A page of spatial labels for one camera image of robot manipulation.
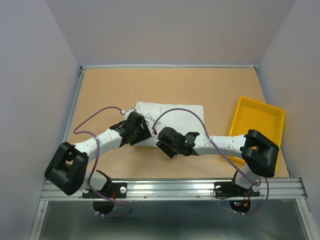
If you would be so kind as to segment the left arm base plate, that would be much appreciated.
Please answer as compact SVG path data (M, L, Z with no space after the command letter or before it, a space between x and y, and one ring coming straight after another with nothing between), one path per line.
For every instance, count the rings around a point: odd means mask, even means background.
M131 212L131 207L121 202L127 198L127 182L107 182L101 190L84 189L82 198L93 200L92 208L96 216L102 218L123 217Z

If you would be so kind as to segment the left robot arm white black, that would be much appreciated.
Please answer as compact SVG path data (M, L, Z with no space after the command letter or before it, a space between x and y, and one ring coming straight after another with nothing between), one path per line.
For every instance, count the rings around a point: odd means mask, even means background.
M87 181L86 171L90 161L113 149L149 139L152 135L148 125L143 115L132 111L125 120L98 136L75 144L65 141L58 146L44 177L70 196Z

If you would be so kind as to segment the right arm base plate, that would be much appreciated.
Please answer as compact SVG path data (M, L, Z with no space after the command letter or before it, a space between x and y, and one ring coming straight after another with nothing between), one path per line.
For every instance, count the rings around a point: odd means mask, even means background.
M229 200L229 206L236 213L248 214L251 209L251 198L259 197L260 191L252 187L244 189L235 186L231 181L218 181L214 183L213 196L219 200Z

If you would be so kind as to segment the yellow plastic tray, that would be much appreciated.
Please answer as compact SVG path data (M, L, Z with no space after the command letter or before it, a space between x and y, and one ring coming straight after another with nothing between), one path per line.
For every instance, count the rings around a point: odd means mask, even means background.
M286 112L284 109L241 96L238 100L229 135L244 135L257 130L279 147L282 144Z

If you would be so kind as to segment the white long sleeve shirt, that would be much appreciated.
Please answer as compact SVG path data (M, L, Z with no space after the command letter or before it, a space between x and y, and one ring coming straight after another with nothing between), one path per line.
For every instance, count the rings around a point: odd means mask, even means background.
M188 132L205 133L201 124L205 121L202 105L158 104L138 101L134 108L148 121L148 128L151 132L152 126L155 125L161 130L165 127L173 128L182 135Z

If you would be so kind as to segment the aluminium mounting rail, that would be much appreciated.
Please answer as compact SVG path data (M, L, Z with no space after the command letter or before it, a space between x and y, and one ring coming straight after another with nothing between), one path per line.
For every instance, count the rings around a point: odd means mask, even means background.
M223 184L231 182L227 178L195 178L195 179L114 179L118 201L209 201L220 200L213 194ZM301 179L271 178L261 181L261 185L250 194L251 200L264 200L269 194L270 200L307 199L308 195ZM79 190L68 196L49 181L42 187L42 201L89 201L101 198L88 190Z

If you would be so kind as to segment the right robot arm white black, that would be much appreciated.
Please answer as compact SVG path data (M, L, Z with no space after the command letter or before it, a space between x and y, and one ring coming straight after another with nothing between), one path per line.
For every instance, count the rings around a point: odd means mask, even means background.
M157 135L157 147L169 158L176 155L222 155L236 169L231 192L242 195L261 177L275 176L279 147L257 130L238 136L206 136L198 132L185 135L171 127Z

